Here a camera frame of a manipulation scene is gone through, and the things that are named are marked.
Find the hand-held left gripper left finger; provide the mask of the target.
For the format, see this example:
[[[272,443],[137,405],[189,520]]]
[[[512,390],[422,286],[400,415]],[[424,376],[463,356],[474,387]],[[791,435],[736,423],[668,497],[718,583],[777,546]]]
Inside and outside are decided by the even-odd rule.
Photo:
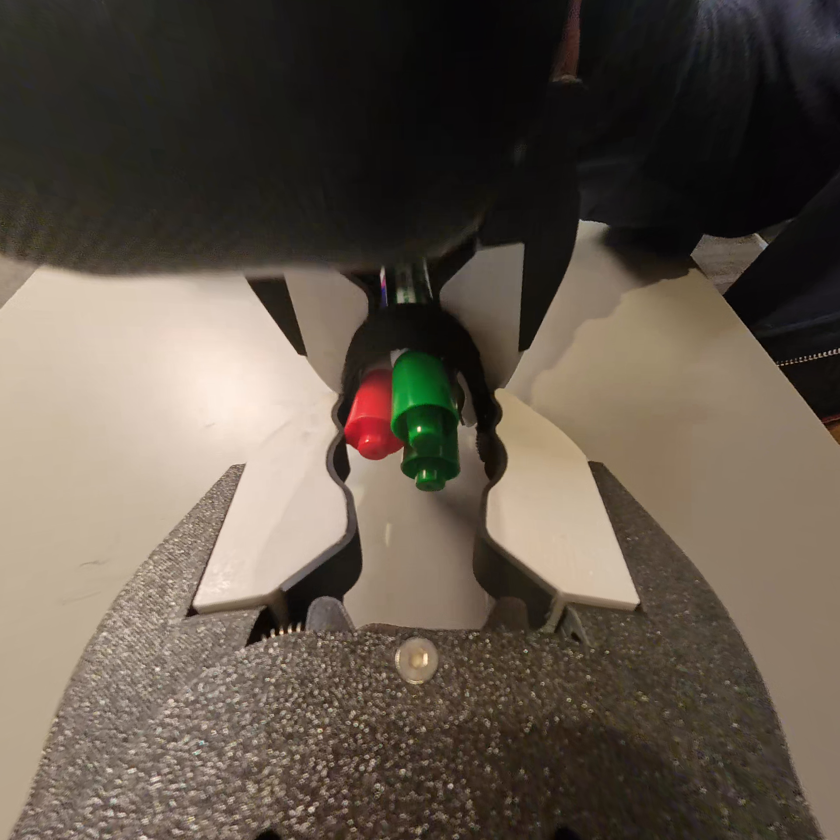
[[[340,400],[301,406],[249,458],[193,598],[195,613],[272,607],[300,621],[343,600],[362,572]]]

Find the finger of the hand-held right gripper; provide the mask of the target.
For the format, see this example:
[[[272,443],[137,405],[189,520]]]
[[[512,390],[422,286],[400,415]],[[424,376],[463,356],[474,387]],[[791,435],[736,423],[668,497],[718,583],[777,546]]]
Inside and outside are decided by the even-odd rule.
[[[284,274],[306,358],[335,393],[350,342],[369,315],[369,299],[352,280],[331,268],[292,268]]]
[[[524,245],[481,248],[445,282],[440,304],[467,330],[486,382],[504,387],[522,357],[519,349]]]

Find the person's right forearm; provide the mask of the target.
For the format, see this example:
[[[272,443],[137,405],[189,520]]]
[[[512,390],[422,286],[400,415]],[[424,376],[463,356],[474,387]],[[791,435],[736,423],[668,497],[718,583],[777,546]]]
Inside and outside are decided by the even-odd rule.
[[[837,173],[839,3],[582,2],[580,218],[736,238]]]

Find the green dry erase marker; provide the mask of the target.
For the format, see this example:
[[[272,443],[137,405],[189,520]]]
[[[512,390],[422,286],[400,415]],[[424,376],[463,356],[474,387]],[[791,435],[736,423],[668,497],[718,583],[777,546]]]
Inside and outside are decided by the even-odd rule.
[[[391,427],[403,446],[402,472],[419,490],[443,490],[460,473],[460,418],[448,371],[436,356],[415,350],[392,362]]]

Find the red dry erase marker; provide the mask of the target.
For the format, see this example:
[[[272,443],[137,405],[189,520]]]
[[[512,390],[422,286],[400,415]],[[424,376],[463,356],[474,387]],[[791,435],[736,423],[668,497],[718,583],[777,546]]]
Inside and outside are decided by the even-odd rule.
[[[403,449],[392,431],[392,369],[364,374],[343,426],[346,442],[363,458],[382,460]]]

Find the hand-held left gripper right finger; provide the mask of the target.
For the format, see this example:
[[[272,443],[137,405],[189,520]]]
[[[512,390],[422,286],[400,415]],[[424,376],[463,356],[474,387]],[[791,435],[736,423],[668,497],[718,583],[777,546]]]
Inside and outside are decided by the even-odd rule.
[[[553,633],[568,607],[633,613],[641,598],[590,462],[559,427],[498,389],[477,432],[476,580],[525,629]]]

